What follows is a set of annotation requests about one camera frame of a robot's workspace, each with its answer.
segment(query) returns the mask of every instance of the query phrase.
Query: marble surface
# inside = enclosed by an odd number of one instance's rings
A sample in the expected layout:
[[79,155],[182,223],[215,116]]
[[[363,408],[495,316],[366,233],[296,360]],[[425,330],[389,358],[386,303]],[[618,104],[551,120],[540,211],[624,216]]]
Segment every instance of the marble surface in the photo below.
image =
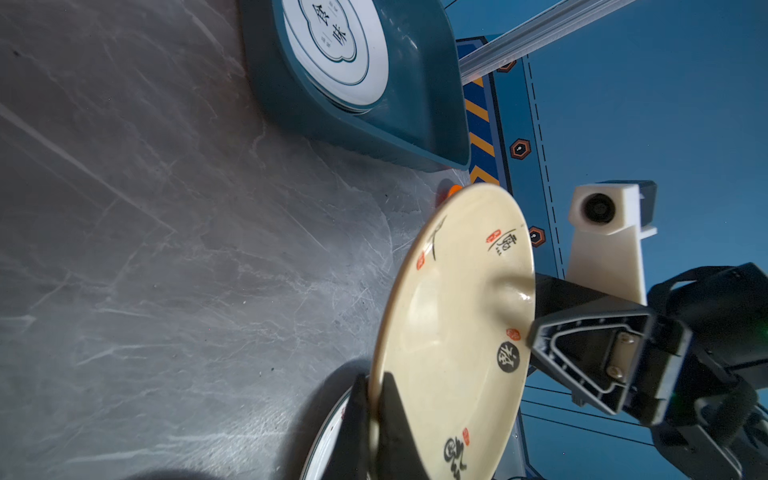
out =
[[0,478],[295,478],[367,368],[468,177],[277,129],[243,62],[236,0],[0,3]]

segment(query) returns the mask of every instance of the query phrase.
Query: cream oval plate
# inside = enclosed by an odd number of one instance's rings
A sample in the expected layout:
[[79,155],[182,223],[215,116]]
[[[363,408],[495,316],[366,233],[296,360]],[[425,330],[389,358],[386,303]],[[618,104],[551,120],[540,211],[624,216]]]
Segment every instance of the cream oval plate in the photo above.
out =
[[488,480],[528,371],[533,251],[506,190],[460,190],[422,229],[400,267],[369,381],[372,447],[384,372],[392,372],[431,480]]

